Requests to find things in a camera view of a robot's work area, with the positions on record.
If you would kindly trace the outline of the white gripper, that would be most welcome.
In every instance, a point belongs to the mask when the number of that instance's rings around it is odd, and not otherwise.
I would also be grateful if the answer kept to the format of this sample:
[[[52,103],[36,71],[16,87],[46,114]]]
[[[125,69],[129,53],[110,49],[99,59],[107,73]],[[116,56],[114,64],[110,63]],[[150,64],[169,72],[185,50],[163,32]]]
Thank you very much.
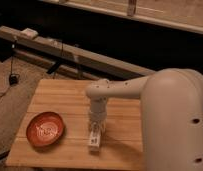
[[[94,131],[94,123],[99,126],[101,134],[105,133],[106,130],[106,105],[107,101],[105,99],[91,100],[89,108],[89,132]]]

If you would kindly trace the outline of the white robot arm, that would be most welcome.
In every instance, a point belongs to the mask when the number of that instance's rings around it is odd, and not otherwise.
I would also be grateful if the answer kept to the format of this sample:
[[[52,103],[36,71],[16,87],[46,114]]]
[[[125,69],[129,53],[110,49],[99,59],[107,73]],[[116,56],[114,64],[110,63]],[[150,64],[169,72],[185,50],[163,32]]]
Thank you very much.
[[[141,101],[146,171],[203,171],[203,75],[163,69],[127,81],[96,81],[86,88],[90,128],[101,128],[111,97]]]

